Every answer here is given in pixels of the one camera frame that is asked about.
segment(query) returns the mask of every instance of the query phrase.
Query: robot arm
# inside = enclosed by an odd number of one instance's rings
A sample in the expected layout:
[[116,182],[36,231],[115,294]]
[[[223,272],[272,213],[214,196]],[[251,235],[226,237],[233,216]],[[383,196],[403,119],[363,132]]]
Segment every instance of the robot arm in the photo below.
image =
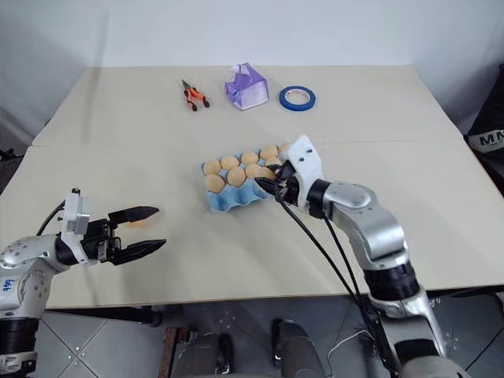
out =
[[165,239],[146,240],[121,249],[114,230],[140,221],[157,208],[139,206],[89,222],[87,200],[77,190],[67,195],[60,234],[19,239],[0,254],[0,377],[24,377],[35,371],[35,333],[46,309],[55,274],[71,265],[124,264],[151,254]]
[[282,165],[270,166],[274,180],[256,181],[277,201],[327,217],[346,233],[369,286],[375,317],[368,324],[389,371],[408,377],[441,372],[467,376],[446,359],[443,335],[415,277],[402,227],[376,194],[361,185],[324,180],[321,160],[306,136],[281,153],[280,160]]

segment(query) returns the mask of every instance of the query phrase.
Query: egg carton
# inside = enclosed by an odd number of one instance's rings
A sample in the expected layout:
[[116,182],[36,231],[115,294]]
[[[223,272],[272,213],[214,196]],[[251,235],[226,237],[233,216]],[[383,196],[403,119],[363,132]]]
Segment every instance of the egg carton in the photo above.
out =
[[[258,165],[261,167],[265,166],[265,160],[260,157],[261,149],[253,149],[251,150],[255,152],[259,156]],[[242,169],[246,168],[246,165],[242,163],[242,155],[243,153],[233,154],[232,156],[236,157],[239,161],[239,167]],[[205,171],[203,170],[205,163],[201,164],[201,170],[203,176],[206,176]],[[259,187],[258,183],[255,182],[254,179],[247,177],[245,182],[240,187],[234,187],[228,183],[228,170],[221,169],[218,173],[220,177],[225,182],[224,189],[220,193],[213,193],[211,191],[207,191],[206,194],[208,196],[208,200],[210,203],[210,208],[213,213],[226,213],[232,207],[236,206],[247,206],[254,201],[265,200],[272,197],[269,193],[265,192],[261,187]]]

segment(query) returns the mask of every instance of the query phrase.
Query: purple tissue box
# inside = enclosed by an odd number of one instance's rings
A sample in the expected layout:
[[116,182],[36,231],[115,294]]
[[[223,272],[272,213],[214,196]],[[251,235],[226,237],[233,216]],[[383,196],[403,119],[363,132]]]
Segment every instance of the purple tissue box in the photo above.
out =
[[233,77],[224,89],[236,107],[245,110],[268,101],[268,82],[250,64],[235,65],[232,71]]

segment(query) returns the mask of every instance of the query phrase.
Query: tape roll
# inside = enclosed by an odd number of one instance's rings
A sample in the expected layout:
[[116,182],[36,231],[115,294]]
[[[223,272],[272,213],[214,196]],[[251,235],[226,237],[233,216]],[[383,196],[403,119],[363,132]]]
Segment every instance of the tape roll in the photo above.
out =
[[[304,104],[294,104],[292,102],[289,102],[289,100],[287,100],[287,96],[292,93],[301,93],[302,95],[306,96],[308,101],[306,101]],[[300,85],[285,87],[280,92],[280,104],[284,108],[295,112],[303,112],[305,110],[313,108],[313,105],[315,105],[315,99],[315,94],[310,89],[308,89],[307,87],[301,87]]]

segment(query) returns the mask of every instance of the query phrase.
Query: pliers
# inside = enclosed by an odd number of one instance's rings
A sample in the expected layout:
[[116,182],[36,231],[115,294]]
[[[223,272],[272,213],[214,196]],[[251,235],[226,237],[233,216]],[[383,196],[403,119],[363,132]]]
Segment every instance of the pliers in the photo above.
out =
[[202,100],[203,101],[203,105],[206,107],[206,108],[209,108],[210,107],[210,103],[206,100],[206,97],[199,93],[196,88],[190,86],[187,82],[185,82],[184,80],[182,80],[182,84],[183,84],[183,93],[185,94],[186,96],[186,101],[187,101],[187,104],[189,105],[189,107],[191,107],[192,111],[195,112],[196,110],[198,110],[198,107],[196,106],[196,104],[193,103],[192,101],[192,98],[197,98],[198,100]]

